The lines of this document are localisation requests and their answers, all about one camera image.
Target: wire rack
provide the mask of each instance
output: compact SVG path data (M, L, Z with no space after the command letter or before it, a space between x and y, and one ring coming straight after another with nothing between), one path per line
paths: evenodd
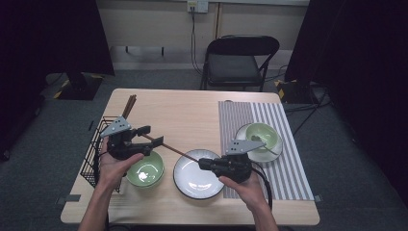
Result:
M87 155L81 167L80 174L95 188L100 175L99 153L102 148L102 138L100 133L105 130L114 120L115 116L103 116L95 129L92 140L90 141ZM120 184L115 189L120 192Z

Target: placemat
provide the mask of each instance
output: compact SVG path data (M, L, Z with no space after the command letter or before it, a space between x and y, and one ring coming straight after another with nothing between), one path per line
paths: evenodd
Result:
M300 161L293 135L282 104L218 102L221 153L227 149L237 131L248 123L263 122L273 127L283 141L280 157L269 163L260 163L267 174L276 200L314 200ZM225 187L224 198L240 198L231 188Z

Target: wall socket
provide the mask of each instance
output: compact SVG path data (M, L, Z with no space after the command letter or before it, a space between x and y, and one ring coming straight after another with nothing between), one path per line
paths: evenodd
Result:
M195 13L207 13L208 1L187 1L187 12L191 12L191 8Z

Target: white plate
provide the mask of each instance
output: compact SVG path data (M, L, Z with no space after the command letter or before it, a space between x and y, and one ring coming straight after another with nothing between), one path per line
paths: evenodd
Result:
M198 160L200 158L219 158L209 150L196 149L187 155ZM224 184L209 170L201 170L197 162L186 157L180 157L173 171L174 183L181 193L194 199L207 199L218 194Z
M244 126L242 126L238 131L237 134L235 136L235 139L237 140L246 140L246 128L248 128L248 126L251 125L251 123L245 124ZM282 143L282 138L279 136L278 134L278 142L276 143L276 145L274 145L271 149L272 152L269 151L265 151L265 150L261 150L261 149L255 149L253 151L249 151L248 152L248 157L250 160L254 161L254 162L261 162L261 163L265 163L265 162L271 162L276 160L283 151L283 143Z

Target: chopstick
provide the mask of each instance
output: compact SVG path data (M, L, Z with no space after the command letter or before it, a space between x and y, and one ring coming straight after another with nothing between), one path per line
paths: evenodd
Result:
M151 140L151 141L154 140L153 138L147 136L146 134L143 134L142 136L145 137L145 138L148 138L148 139ZM183 152L181 152L181 151L175 149L174 147L171 147L171 146L169 146L169 145L167 145L167 144L165 144L165 143L163 143L162 146L163 146L163 147L166 147L166 148L170 149L171 151L176 152L176 153L178 153L178 154L180 154L180 155L182 155L182 156L184 156L184 157L186 157L186 158L189 158L190 160L192 160L192 161L194 161L194 162L197 162L197 163L198 163L198 161L195 160L193 157L191 157L191 156L189 156L189 155L187 155L187 154L185 154L185 153L183 153Z
M135 105L135 102L136 102L136 95L135 94L130 95L128 102L126 104L126 107L123 110L122 116L124 118L127 118L129 116L130 112L132 111L133 106Z

